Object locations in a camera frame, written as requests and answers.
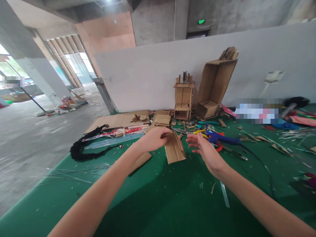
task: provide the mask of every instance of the forearm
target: forearm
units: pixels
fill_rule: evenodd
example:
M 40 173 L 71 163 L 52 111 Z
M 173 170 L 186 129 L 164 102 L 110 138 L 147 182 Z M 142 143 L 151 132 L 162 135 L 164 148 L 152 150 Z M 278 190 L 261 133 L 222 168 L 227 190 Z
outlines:
M 316 231 L 227 166 L 217 177 L 273 236 L 316 236 Z
M 69 209 L 49 237 L 92 236 L 140 155 L 131 146 Z

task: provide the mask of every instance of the left hand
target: left hand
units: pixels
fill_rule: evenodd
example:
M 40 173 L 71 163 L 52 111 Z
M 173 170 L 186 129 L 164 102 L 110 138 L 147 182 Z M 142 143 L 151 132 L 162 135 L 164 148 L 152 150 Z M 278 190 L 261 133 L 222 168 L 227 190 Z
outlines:
M 145 136 L 141 137 L 133 145 L 142 153 L 147 151 L 155 151 L 168 142 L 168 138 L 161 138 L 163 134 L 170 133 L 170 129 L 166 127 L 156 127 L 149 131 Z

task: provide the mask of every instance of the person's hand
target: person's hand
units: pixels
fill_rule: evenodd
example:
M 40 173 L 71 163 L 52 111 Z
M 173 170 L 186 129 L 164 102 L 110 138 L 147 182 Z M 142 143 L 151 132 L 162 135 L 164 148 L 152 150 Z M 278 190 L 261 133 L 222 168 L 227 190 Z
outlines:
M 134 145 L 143 153 L 147 151 L 155 151 L 168 142 L 168 137 L 161 138 L 161 136 L 170 132 L 170 129 L 166 127 L 153 128 L 149 133 L 135 142 Z
M 190 143 L 189 147 L 198 148 L 192 151 L 199 153 L 202 156 L 207 168 L 215 177 L 217 177 L 217 173 L 224 171 L 228 167 L 228 164 L 201 133 L 198 133 L 197 135 L 188 135 L 186 142 Z

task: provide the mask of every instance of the black yarn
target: black yarn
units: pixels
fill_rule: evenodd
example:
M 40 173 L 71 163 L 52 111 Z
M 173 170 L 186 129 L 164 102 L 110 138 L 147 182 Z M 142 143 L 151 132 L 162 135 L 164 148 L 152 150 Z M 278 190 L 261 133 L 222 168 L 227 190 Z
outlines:
M 75 161 L 86 161 L 86 160 L 91 160 L 95 158 L 99 158 L 100 156 L 104 155 L 107 151 L 109 151 L 111 148 L 114 148 L 116 146 L 108 146 L 108 148 L 104 151 L 101 151 L 99 153 L 90 153 L 90 154 L 82 154 L 83 148 L 87 145 L 89 141 L 82 142 L 83 139 L 93 137 L 97 135 L 98 133 L 101 132 L 101 130 L 104 127 L 109 127 L 109 125 L 105 124 L 101 127 L 97 127 L 93 131 L 87 133 L 83 137 L 81 137 L 78 141 L 76 141 L 72 147 L 70 148 L 70 155 Z

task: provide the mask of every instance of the green tablecloth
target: green tablecloth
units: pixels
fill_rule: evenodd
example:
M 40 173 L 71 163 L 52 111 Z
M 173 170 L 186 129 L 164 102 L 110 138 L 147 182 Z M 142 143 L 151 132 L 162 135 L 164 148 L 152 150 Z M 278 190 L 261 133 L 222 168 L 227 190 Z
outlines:
M 228 126 L 225 135 L 238 137 L 239 125 L 224 121 Z M 275 133 L 262 127 L 243 125 L 248 133 L 280 141 Z M 55 169 L 80 171 L 105 162 L 113 164 L 132 142 L 125 142 L 123 149 L 114 148 L 103 157 L 86 162 L 76 162 L 67 155 Z M 95 236 L 269 236 L 230 190 L 227 190 L 227 195 L 231 208 L 225 206 L 219 180 L 209 173 L 202 158 L 191 152 L 185 139 L 183 144 L 187 159 L 170 165 L 163 147 L 151 152 L 152 158 L 125 180 Z M 289 182 L 294 181 L 293 177 L 301 174 L 300 171 L 316 173 L 314 155 L 293 149 L 300 157 L 290 157 L 267 142 L 244 144 L 270 169 L 279 203 L 316 228 L 315 202 L 310 202 L 289 186 Z M 283 145 L 296 147 L 294 144 L 287 142 Z M 262 165 L 251 154 L 245 154 L 242 148 L 234 149 L 249 160 L 244 161 L 229 152 L 222 151 L 220 154 L 236 171 L 270 194 L 268 175 Z M 90 182 L 99 178 L 99 175 L 81 172 L 69 175 Z M 90 186 L 82 181 L 59 179 L 33 188 L 0 219 L 0 235 L 46 236 Z

